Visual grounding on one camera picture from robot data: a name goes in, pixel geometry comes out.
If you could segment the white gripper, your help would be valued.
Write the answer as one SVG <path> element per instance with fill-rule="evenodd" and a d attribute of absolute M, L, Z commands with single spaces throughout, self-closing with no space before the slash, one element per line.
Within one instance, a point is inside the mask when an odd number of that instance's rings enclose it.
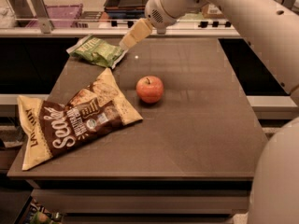
<path fill-rule="evenodd" d="M 139 19 L 123 36 L 120 47 L 131 49 L 152 33 L 153 27 L 165 30 L 186 13 L 199 8 L 200 0 L 149 0 L 145 6 L 146 19 Z"/>

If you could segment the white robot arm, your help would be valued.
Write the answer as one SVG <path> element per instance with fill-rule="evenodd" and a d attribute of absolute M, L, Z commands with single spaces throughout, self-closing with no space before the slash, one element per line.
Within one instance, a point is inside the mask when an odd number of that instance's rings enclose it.
<path fill-rule="evenodd" d="M 243 87 L 266 81 L 298 101 L 299 17 L 274 0 L 149 0 L 145 19 L 120 45 L 128 50 L 153 29 L 163 34 L 177 19 L 203 5 L 215 5 L 241 35 L 222 40 Z M 249 196 L 248 224 L 299 224 L 299 118 L 279 129 L 265 145 Z"/>

